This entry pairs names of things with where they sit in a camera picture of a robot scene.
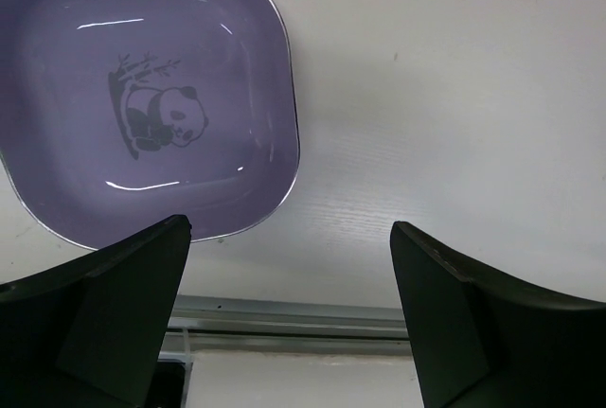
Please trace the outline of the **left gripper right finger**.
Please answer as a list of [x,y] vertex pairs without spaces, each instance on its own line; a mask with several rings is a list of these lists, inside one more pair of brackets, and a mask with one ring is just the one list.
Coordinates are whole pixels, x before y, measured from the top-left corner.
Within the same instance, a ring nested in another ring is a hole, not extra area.
[[427,407],[601,407],[605,306],[395,222],[390,250]]

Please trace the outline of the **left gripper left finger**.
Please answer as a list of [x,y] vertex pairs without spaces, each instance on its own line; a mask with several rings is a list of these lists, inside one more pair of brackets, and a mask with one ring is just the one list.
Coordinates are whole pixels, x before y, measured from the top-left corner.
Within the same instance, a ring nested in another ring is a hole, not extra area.
[[187,217],[173,215],[2,284],[2,406],[143,406],[190,240]]

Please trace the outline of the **purple square plate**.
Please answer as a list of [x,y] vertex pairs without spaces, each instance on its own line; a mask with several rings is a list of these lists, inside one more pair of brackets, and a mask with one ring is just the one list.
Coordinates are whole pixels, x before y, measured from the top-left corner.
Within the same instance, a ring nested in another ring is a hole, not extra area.
[[269,217],[299,165],[272,0],[1,0],[1,159],[46,230],[98,249],[171,215]]

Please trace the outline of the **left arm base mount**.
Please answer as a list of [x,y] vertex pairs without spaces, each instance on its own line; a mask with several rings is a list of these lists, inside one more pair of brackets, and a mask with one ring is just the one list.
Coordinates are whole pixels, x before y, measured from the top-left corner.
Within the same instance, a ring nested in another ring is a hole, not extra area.
[[152,376],[145,407],[185,407],[191,369],[192,364],[180,361],[159,361]]

